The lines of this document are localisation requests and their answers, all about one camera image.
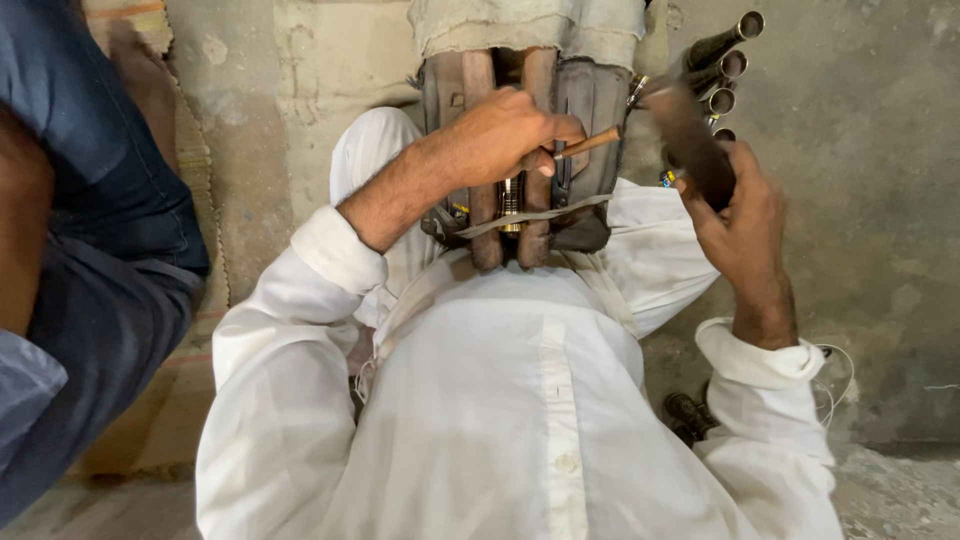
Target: white shirt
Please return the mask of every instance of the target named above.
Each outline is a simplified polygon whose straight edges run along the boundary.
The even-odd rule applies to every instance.
[[[574,271],[461,274],[464,253],[395,310],[354,426],[357,332],[339,321],[387,264],[333,207],[300,229],[214,335],[205,538],[842,537],[817,348],[761,351],[728,320],[701,325],[722,427],[692,452],[641,394],[635,338]]]

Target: shirt button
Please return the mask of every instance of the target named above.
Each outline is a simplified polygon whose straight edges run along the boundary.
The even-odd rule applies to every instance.
[[[570,453],[562,454],[557,457],[553,464],[565,473],[572,473],[580,468],[580,458]]]

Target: awl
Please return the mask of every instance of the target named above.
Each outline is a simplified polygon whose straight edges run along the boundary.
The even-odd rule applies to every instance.
[[[571,156],[576,156],[581,152],[586,152],[600,146],[602,144],[608,144],[623,138],[623,130],[620,126],[613,126],[612,128],[606,130],[605,132],[600,132],[597,135],[594,135],[589,138],[585,138],[576,144],[571,144],[561,150],[560,152],[553,155],[554,160],[564,160]]]

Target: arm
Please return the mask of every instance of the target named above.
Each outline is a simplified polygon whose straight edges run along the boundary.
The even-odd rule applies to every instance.
[[[810,380],[823,353],[797,337],[782,267],[785,203],[746,143],[728,147],[737,185],[719,214],[678,189],[710,263],[733,286],[733,319],[706,321],[696,340],[714,368],[710,411],[721,423],[694,451],[764,538],[842,538],[830,502],[833,457]]]
[[[197,458],[204,537],[310,535],[347,466],[354,430],[346,353],[356,331],[338,321],[386,280],[380,254],[448,191],[523,166],[552,172],[543,142],[583,137],[572,116],[543,114],[511,88],[494,92],[294,234],[213,336],[217,398]]]

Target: tool holder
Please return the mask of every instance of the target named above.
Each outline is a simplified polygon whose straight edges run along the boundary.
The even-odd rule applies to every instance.
[[[630,80],[626,69],[587,59],[558,63],[557,50],[545,47],[441,53],[427,59],[420,72],[428,133],[452,122],[495,88],[517,86],[528,91],[540,109],[574,114],[587,135],[598,135],[623,124]],[[489,223],[503,211],[514,211],[517,204],[522,206],[517,211],[541,213],[612,193],[621,144],[617,140],[560,159],[553,177],[532,170],[508,184],[454,191],[423,216],[421,228],[450,248],[469,243],[473,264],[481,270],[511,257],[524,267],[543,266],[550,250],[596,252],[610,238],[606,203],[549,220],[526,221],[509,230],[488,231],[469,241],[457,233]]]

